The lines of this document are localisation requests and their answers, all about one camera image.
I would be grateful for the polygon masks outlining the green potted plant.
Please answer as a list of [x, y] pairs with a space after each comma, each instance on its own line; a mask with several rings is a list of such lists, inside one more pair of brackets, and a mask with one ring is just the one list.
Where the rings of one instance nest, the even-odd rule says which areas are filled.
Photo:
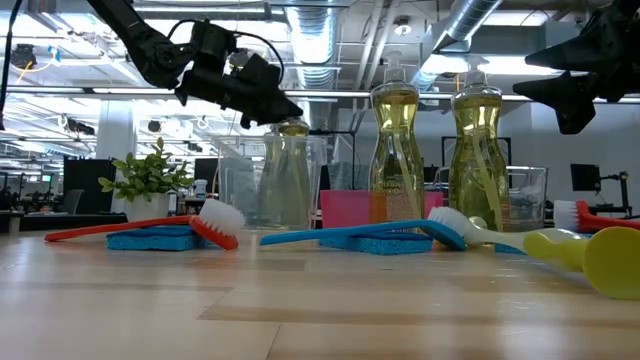
[[167, 217], [170, 194], [194, 183], [186, 170], [186, 161], [180, 165], [170, 163], [172, 154], [165, 150], [162, 137], [152, 149], [144, 159], [128, 153], [124, 160], [113, 160], [121, 175], [117, 180], [98, 179], [103, 192], [113, 192], [115, 199], [125, 201], [125, 214], [131, 222]]

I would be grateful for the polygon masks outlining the black aluminium table frame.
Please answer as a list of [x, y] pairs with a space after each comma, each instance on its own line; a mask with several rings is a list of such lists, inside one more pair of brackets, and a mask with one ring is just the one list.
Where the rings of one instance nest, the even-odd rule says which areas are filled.
[[72, 229], [128, 221], [125, 214], [28, 214], [21, 219], [20, 231]]

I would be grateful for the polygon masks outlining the tall clear plastic bin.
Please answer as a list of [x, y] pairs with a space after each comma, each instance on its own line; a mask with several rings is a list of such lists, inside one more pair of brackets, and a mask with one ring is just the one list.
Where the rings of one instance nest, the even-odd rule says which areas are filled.
[[[315, 225], [321, 168], [327, 164], [327, 143], [320, 137], [306, 137], [309, 174], [310, 207], [308, 227]], [[219, 137], [214, 141], [218, 150], [219, 198], [241, 213], [249, 230], [285, 231], [265, 228], [260, 224], [260, 180], [265, 163], [265, 136]]]

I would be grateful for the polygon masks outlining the blue dish brush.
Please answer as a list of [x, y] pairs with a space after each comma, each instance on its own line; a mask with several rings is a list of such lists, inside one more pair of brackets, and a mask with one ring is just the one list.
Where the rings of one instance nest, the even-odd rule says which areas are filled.
[[449, 207], [434, 207], [426, 219], [271, 234], [265, 235], [260, 240], [260, 245], [325, 239], [396, 242], [436, 240], [451, 250], [464, 251], [466, 249], [465, 233], [473, 227], [474, 222], [457, 210]]

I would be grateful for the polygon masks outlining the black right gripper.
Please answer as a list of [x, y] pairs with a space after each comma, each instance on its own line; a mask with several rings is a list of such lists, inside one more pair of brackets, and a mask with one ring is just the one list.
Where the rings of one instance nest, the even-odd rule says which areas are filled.
[[613, 0], [602, 9], [600, 28], [527, 55], [525, 63], [571, 71], [599, 71], [572, 76], [570, 71], [543, 80], [516, 83], [513, 91], [555, 111], [563, 135], [579, 134], [594, 118], [597, 97], [618, 102], [640, 94], [640, 0]]

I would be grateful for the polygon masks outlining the dark office partition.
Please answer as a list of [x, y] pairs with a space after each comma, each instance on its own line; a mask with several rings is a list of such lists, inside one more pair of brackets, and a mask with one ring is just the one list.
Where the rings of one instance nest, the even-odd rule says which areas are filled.
[[102, 214], [111, 212], [113, 194], [103, 192], [100, 178], [115, 179], [116, 168], [109, 159], [70, 159], [63, 162], [64, 194], [82, 190], [76, 207], [77, 214]]

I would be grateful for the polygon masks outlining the red plastic tray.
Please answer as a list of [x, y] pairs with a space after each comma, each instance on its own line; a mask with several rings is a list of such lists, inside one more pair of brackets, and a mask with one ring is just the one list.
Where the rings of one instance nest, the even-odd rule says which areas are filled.
[[393, 193], [367, 190], [323, 190], [320, 205], [324, 228], [426, 219], [434, 207], [443, 205], [439, 192], [412, 194], [404, 189]]

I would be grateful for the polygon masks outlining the red dish brush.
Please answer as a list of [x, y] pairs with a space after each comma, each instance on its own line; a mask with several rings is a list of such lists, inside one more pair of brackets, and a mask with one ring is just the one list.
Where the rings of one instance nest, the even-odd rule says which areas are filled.
[[57, 242], [85, 235], [121, 232], [133, 229], [158, 228], [171, 225], [189, 225], [205, 240], [224, 250], [238, 247], [237, 234], [245, 225], [244, 215], [231, 205], [215, 199], [206, 199], [198, 215], [154, 218], [121, 224], [96, 225], [48, 233], [45, 242]]
[[640, 230], [640, 221], [600, 217], [589, 212], [585, 201], [556, 200], [553, 209], [556, 228], [578, 233], [594, 234], [610, 227], [626, 227]]

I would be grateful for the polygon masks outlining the small black monitor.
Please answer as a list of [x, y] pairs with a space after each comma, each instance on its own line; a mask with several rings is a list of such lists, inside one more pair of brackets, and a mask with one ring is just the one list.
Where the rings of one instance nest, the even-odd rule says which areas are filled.
[[571, 181], [574, 191], [599, 192], [601, 176], [598, 165], [571, 164]]

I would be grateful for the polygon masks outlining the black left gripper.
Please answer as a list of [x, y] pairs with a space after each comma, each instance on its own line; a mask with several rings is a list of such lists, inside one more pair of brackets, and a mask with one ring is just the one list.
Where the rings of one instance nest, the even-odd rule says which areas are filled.
[[304, 114], [280, 91], [279, 75], [278, 67], [257, 54], [252, 55], [241, 70], [230, 74], [194, 64], [184, 73], [175, 95], [182, 105], [189, 97], [196, 97], [217, 104], [221, 110], [239, 112], [241, 127], [250, 129], [252, 122], [258, 126], [276, 124]]

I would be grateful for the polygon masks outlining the yellow-green dish brush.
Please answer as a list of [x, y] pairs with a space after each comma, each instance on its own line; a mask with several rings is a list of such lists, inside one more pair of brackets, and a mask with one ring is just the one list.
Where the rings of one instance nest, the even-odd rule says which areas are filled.
[[607, 297], [640, 300], [639, 230], [615, 226], [590, 237], [557, 228], [504, 233], [479, 227], [477, 220], [470, 219], [463, 235], [469, 245], [506, 245], [564, 271], [582, 273]]

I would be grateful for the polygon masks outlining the grey office chair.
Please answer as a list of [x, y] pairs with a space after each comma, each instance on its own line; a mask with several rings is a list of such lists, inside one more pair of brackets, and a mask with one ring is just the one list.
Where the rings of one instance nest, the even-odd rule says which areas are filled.
[[55, 212], [75, 215], [83, 195], [83, 189], [73, 189], [68, 191], [64, 195], [62, 203], [56, 208]]

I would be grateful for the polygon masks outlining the black monitor stand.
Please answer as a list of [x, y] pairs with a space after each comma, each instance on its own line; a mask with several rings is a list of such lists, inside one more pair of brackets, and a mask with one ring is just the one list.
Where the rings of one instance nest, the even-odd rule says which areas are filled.
[[611, 174], [600, 177], [600, 181], [614, 180], [619, 182], [622, 201], [622, 204], [620, 206], [616, 206], [613, 204], [598, 205], [598, 208], [600, 210], [610, 213], [624, 213], [627, 217], [631, 217], [633, 215], [633, 207], [629, 202], [628, 178], [629, 174], [626, 171], [621, 171], [618, 174]]

